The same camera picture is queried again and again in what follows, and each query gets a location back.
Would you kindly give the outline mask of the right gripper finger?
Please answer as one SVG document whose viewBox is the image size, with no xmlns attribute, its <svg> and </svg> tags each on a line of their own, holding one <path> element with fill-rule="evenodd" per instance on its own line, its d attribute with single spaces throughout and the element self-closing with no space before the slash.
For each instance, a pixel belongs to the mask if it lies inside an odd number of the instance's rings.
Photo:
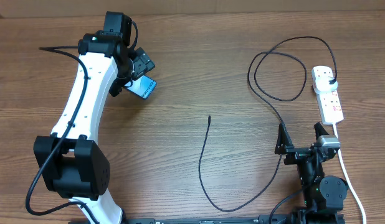
<svg viewBox="0 0 385 224">
<path fill-rule="evenodd" d="M 314 129 L 315 129 L 316 139 L 319 139 L 319 137 L 323 135 L 329 135 L 329 133 L 325 130 L 325 128 L 321 125 L 320 122 L 317 122 L 314 125 Z"/>
<path fill-rule="evenodd" d="M 288 134 L 287 128 L 283 123 L 278 126 L 278 137 L 275 145 L 275 154 L 288 154 L 294 149 L 292 140 Z"/>
</svg>

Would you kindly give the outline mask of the blue screen smartphone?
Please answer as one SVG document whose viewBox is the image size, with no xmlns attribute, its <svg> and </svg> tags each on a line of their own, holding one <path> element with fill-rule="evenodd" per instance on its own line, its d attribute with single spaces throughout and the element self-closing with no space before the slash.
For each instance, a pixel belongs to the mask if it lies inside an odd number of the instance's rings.
<svg viewBox="0 0 385 224">
<path fill-rule="evenodd" d="M 157 86 L 156 81 L 154 81 L 150 77 L 147 77 L 146 75 L 143 75 L 136 81 L 128 82 L 124 87 L 128 91 L 146 100 L 150 96 L 150 94 L 152 94 L 156 86 Z"/>
</svg>

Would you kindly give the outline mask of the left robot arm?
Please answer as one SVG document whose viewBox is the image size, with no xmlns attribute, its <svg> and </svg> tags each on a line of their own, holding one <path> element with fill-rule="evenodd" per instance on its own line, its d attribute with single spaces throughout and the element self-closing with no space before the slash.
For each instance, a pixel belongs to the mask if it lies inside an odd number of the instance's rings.
<svg viewBox="0 0 385 224">
<path fill-rule="evenodd" d="M 148 77 L 154 62 L 137 47 L 136 23 L 121 12 L 107 12 L 103 29 L 77 44 L 78 72 L 67 104 L 48 136 L 38 136 L 36 179 L 76 205 L 89 223 L 126 223 L 112 198 L 110 163 L 98 146 L 98 128 L 107 96 L 128 90 L 147 99 L 156 87 Z"/>
</svg>

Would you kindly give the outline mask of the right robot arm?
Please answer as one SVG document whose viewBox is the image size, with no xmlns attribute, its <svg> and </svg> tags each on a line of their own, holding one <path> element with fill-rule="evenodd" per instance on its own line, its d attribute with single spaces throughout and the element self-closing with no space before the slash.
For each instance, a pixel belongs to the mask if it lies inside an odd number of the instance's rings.
<svg viewBox="0 0 385 224">
<path fill-rule="evenodd" d="M 316 141 L 310 147 L 296 148 L 281 123 L 275 153 L 284 155 L 285 165 L 296 165 L 301 189 L 283 199 L 269 216 L 270 223 L 344 223 L 338 212 L 344 207 L 349 187 L 347 181 L 333 175 L 325 175 L 322 163 L 333 159 L 340 150 L 340 142 L 329 134 L 320 123 L 314 125 Z M 304 207 L 294 208 L 288 215 L 276 215 L 283 203 L 302 194 Z"/>
</svg>

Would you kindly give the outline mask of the white charger adapter plug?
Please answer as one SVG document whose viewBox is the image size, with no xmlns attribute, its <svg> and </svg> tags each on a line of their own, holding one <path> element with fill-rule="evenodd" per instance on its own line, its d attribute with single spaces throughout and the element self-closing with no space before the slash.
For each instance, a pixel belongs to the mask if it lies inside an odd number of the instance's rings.
<svg viewBox="0 0 385 224">
<path fill-rule="evenodd" d="M 313 80 L 313 89 L 316 94 L 323 94 L 335 91 L 338 88 L 338 82 L 333 77 L 315 77 Z"/>
</svg>

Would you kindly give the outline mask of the white power strip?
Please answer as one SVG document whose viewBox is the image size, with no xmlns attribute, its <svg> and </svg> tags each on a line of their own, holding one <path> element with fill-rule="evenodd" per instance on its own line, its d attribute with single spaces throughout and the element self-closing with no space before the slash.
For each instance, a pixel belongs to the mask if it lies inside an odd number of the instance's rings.
<svg viewBox="0 0 385 224">
<path fill-rule="evenodd" d="M 312 79 L 315 77 L 333 77 L 333 72 L 327 66 L 315 66 L 311 70 Z M 344 120 L 337 89 L 323 94 L 316 94 L 321 121 L 325 125 L 332 125 Z"/>
</svg>

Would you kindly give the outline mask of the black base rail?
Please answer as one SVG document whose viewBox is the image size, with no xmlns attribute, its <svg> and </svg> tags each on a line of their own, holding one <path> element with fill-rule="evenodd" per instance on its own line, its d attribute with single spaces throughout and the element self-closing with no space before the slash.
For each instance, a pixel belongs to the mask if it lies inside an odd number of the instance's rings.
<svg viewBox="0 0 385 224">
<path fill-rule="evenodd" d="M 274 215 L 271 222 L 269 221 L 269 215 L 259 215 L 257 218 L 208 218 L 208 219 L 170 219 L 170 220 L 155 220 L 154 218 L 136 218 L 127 219 L 126 224 L 293 224 L 293 223 L 343 223 L 345 220 L 342 215 L 338 215 L 337 218 L 315 218 L 314 216 L 308 216 L 305 221 L 300 221 L 299 218 L 293 219 L 291 215 Z"/>
</svg>

